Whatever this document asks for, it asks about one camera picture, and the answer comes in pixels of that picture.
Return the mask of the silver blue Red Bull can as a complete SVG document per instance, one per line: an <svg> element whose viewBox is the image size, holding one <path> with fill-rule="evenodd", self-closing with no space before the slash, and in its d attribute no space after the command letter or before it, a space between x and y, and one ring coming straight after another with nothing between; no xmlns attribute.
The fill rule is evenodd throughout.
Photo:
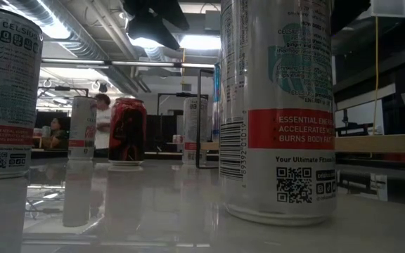
<svg viewBox="0 0 405 253"><path fill-rule="evenodd" d="M213 88L213 106L212 106L212 140L219 142L220 135L220 64L214 65L214 88Z"/></svg>

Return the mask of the red soda can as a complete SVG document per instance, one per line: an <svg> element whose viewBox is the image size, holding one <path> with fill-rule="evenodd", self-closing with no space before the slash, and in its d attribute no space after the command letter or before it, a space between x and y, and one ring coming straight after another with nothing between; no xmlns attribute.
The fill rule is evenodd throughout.
<svg viewBox="0 0 405 253"><path fill-rule="evenodd" d="M146 146L147 111L142 100L117 98L111 109L108 160L116 166L140 165Z"/></svg>

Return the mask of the white Celsius energy drink can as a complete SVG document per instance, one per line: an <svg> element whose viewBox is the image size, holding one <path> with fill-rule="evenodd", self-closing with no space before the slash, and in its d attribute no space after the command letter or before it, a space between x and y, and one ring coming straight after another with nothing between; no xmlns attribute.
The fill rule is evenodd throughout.
<svg viewBox="0 0 405 253"><path fill-rule="evenodd" d="M68 139L68 158L71 160L92 160L96 135L96 99L75 96Z"/></svg>
<svg viewBox="0 0 405 253"><path fill-rule="evenodd" d="M0 179L29 169L42 48L38 25L0 8Z"/></svg>
<svg viewBox="0 0 405 253"><path fill-rule="evenodd" d="M197 128L200 127L200 142L207 141L207 99L201 98L200 123L198 124L198 98L184 100L184 149L182 162L195 164Z"/></svg>
<svg viewBox="0 0 405 253"><path fill-rule="evenodd" d="M332 0L221 0L219 178L238 218L322 223L337 206Z"/></svg>

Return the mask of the white hanging box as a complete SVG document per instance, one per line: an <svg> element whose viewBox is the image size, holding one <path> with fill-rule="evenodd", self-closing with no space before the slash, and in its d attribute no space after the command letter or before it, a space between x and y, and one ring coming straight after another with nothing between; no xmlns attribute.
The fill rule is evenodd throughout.
<svg viewBox="0 0 405 253"><path fill-rule="evenodd" d="M371 15L405 18L405 0L371 0Z"/></svg>

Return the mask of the bright ceiling light panel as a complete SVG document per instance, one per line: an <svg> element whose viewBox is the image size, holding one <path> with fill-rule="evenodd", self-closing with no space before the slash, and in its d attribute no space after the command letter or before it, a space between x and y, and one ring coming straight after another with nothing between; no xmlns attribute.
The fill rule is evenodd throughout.
<svg viewBox="0 0 405 253"><path fill-rule="evenodd" d="M152 39L129 38L129 40L134 46L140 46L142 48L164 47L163 44L153 41ZM220 37L216 36L185 35L179 41L179 48L194 50L219 50L221 48L221 39Z"/></svg>

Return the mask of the long ceiling light tube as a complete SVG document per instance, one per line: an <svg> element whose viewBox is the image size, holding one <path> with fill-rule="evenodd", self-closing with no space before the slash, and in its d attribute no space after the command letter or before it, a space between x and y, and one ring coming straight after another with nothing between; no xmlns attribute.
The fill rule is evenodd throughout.
<svg viewBox="0 0 405 253"><path fill-rule="evenodd" d="M181 63L181 62L153 62L138 60L80 60L64 58L42 58L42 63L65 65L96 65L96 66L129 66L129 67L176 67L176 68L202 68L212 69L214 64Z"/></svg>

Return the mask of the black partition panel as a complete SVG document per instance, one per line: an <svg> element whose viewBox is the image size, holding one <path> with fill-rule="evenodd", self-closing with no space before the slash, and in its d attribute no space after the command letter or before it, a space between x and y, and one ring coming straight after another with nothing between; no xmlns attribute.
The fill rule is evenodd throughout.
<svg viewBox="0 0 405 253"><path fill-rule="evenodd" d="M146 151L155 153L176 153L172 144L177 135L177 116L148 115L146 124Z"/></svg>

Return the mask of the person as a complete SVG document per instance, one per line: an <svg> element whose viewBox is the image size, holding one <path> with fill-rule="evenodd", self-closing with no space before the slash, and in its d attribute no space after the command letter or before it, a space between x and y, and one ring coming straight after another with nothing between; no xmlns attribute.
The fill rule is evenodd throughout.
<svg viewBox="0 0 405 253"><path fill-rule="evenodd" d="M43 137L42 148L67 150L69 130L69 117L54 118L51 121L51 135L49 137Z"/></svg>
<svg viewBox="0 0 405 253"><path fill-rule="evenodd" d="M110 98L104 93L95 95L96 113L96 135L94 157L108 157L110 141Z"/></svg>

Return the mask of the silver spiral ventilation duct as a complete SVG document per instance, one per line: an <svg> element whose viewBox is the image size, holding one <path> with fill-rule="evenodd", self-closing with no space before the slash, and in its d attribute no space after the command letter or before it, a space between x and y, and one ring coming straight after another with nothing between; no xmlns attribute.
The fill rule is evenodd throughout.
<svg viewBox="0 0 405 253"><path fill-rule="evenodd" d="M3 6L36 23L43 32L80 60L108 55L59 0L0 0Z"/></svg>

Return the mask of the wooden shelf with black frame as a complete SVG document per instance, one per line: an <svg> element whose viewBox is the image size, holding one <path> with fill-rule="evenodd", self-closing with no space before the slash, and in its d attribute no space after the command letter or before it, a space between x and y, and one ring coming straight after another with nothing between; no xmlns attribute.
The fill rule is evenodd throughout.
<svg viewBox="0 0 405 253"><path fill-rule="evenodd" d="M201 97L201 77L202 73L214 74L213 69L200 68L198 72L198 94ZM335 137L335 151L338 153L377 153L377 154L405 154L405 134L390 136L347 136ZM201 143L197 139L197 150L219 150L218 142ZM383 162L384 167L402 168L405 163L402 162Z"/></svg>

